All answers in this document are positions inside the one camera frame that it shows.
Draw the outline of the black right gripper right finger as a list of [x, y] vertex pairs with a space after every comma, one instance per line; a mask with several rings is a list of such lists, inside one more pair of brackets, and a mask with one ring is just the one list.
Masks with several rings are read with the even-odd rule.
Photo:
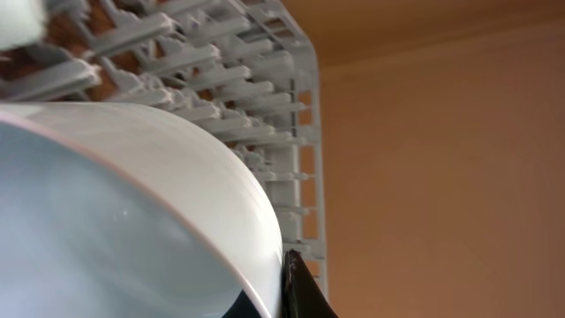
[[338, 318], [307, 268], [300, 252], [285, 253], [282, 270], [284, 318]]

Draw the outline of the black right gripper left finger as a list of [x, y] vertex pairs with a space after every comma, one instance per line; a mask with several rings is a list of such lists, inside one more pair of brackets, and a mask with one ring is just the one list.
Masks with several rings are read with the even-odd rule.
[[261, 318], [261, 316], [246, 293], [241, 291], [222, 318]]

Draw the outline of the light blue bowl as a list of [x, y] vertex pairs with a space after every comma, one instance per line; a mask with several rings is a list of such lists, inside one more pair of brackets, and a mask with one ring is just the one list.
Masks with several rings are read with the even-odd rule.
[[282, 313], [282, 235], [216, 137], [131, 103], [1, 107], [4, 317]]

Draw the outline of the pale green bowl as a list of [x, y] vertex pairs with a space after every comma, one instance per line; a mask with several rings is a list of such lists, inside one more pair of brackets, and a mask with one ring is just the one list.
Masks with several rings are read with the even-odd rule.
[[46, 33], [48, 13], [43, 0], [1, 0], [1, 51], [39, 41]]

